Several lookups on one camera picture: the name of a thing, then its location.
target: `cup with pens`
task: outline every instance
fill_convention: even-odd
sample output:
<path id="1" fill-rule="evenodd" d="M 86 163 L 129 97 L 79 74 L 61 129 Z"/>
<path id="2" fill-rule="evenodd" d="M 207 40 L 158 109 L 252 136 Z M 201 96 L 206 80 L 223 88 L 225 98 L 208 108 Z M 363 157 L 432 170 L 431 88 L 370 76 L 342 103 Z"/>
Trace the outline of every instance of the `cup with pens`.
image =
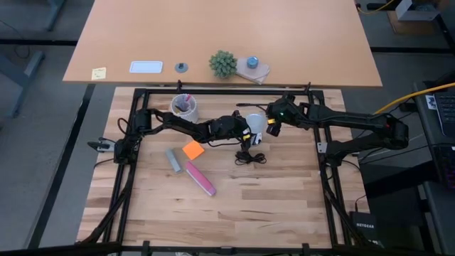
<path id="1" fill-rule="evenodd" d="M 199 119 L 196 99 L 190 94 L 180 94 L 171 101 L 171 111 L 177 117 L 196 123 Z"/>

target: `orange sticky note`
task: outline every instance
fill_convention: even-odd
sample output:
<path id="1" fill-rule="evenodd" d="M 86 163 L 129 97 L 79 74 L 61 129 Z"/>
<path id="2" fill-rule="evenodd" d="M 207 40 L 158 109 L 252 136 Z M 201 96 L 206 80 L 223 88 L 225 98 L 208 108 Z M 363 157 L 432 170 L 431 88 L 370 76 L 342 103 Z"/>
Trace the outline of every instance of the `orange sticky note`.
<path id="1" fill-rule="evenodd" d="M 188 143 L 182 149 L 190 160 L 194 160 L 196 157 L 198 157 L 200 154 L 204 152 L 204 148 L 198 142 L 195 141 Z"/>

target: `gray eraser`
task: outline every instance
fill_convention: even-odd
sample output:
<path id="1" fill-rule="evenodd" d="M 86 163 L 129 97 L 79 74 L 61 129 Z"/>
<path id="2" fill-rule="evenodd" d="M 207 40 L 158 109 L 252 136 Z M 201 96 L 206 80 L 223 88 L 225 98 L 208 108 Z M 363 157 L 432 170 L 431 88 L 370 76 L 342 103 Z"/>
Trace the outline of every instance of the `gray eraser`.
<path id="1" fill-rule="evenodd" d="M 172 165 L 173 171 L 176 172 L 176 174 L 179 174 L 182 172 L 182 168 L 180 168 L 180 164 L 178 164 L 176 155 L 173 154 L 172 149 L 166 149 L 166 156 L 168 157 L 169 162 Z"/>

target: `wooden table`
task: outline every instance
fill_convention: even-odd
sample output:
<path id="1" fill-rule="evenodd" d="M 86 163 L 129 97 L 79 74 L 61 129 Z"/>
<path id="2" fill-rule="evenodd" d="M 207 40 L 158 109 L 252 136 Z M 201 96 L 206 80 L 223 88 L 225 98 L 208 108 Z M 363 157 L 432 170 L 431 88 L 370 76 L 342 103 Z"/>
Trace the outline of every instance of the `wooden table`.
<path id="1" fill-rule="evenodd" d="M 117 119 L 128 118 L 133 91 L 130 87 L 116 89 L 104 137 L 114 140 L 123 137 Z M 340 90 L 324 90 L 324 93 L 329 107 L 345 109 Z M 152 95 L 149 107 L 167 111 L 173 96 Z M 199 122 L 204 122 L 232 114 L 237 109 L 235 103 L 268 103 L 279 96 L 195 97 Z M 306 100 L 307 97 L 298 96 L 296 102 Z M 254 107 L 239 110 L 243 116 L 259 111 Z M 349 129 L 333 127 L 331 131 L 333 139 L 351 139 Z M 307 242 L 310 247 L 331 247 L 312 131 L 284 124 L 279 137 L 265 134 L 262 143 L 250 151 L 265 153 L 266 164 L 236 166 L 234 154 L 239 146 L 210 148 L 204 144 L 205 152 L 194 163 L 216 187 L 218 192 L 213 197 L 187 173 L 175 174 L 165 156 L 167 148 L 181 148 L 190 140 L 189 136 L 173 130 L 144 137 L 125 245 L 141 245 L 143 240 L 149 240 L 153 246 L 301 247 Z M 112 154 L 100 154 L 98 161 L 109 158 Z M 357 163 L 351 156 L 347 160 Z M 116 172 L 117 165 L 112 162 L 95 169 L 78 240 L 86 238 L 107 212 Z M 354 201 L 365 195 L 360 172 L 350 164 L 343 164 L 339 174 L 346 210 L 353 210 Z M 359 208 L 368 211 L 365 199 L 359 200 Z M 118 220 L 117 216 L 112 230 L 114 238 Z M 338 241 L 342 242 L 338 218 L 336 227 Z"/>
<path id="2" fill-rule="evenodd" d="M 353 0 L 96 0 L 63 80 L 251 85 L 213 76 L 218 50 L 268 64 L 265 85 L 382 86 Z M 163 61 L 162 73 L 131 74 L 135 60 Z M 92 81 L 95 68 L 106 78 Z"/>

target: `pink marker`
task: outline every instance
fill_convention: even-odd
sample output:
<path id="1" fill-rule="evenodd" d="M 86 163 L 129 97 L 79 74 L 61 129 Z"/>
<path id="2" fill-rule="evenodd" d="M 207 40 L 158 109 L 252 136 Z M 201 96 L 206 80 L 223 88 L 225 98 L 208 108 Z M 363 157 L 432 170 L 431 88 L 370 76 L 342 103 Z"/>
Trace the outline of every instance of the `pink marker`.
<path id="1" fill-rule="evenodd" d="M 215 195 L 216 189 L 212 183 L 190 161 L 186 163 L 186 172 L 209 196 Z"/>

